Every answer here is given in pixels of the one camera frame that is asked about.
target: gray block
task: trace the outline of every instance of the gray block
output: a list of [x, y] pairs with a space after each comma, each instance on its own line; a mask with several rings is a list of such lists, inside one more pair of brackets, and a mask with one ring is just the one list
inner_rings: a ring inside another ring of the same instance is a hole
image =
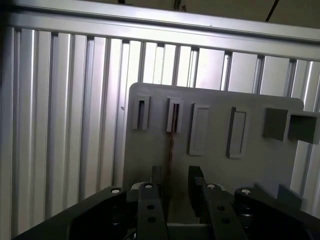
[[262, 135], [280, 141], [290, 139], [318, 144], [320, 113], [267, 107]]
[[248, 109], [231, 108], [226, 155], [231, 159], [240, 159], [245, 155], [247, 137], [250, 126]]
[[206, 152], [206, 140], [209, 122], [209, 105], [194, 104], [189, 154], [202, 156]]

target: grooved metal panel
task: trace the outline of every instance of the grooved metal panel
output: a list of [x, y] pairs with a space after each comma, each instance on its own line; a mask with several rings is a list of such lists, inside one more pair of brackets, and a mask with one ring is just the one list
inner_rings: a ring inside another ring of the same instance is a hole
[[[122, 185], [133, 83], [291, 96], [319, 110], [315, 44], [23, 12], [11, 25], [0, 90], [0, 240]], [[298, 143], [291, 188], [319, 216], [318, 148]]]

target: gray plastic board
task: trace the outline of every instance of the gray plastic board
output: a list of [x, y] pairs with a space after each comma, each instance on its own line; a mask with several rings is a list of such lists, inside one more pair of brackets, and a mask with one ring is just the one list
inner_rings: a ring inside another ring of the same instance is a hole
[[230, 193], [256, 182], [276, 196], [279, 184], [290, 186], [298, 141], [262, 134], [266, 108], [303, 111], [300, 99], [136, 83], [129, 92], [124, 187], [148, 182], [153, 165], [166, 169], [174, 104], [179, 111], [171, 163], [171, 222], [195, 221], [188, 198], [190, 165], [201, 167], [207, 183], [220, 184]]

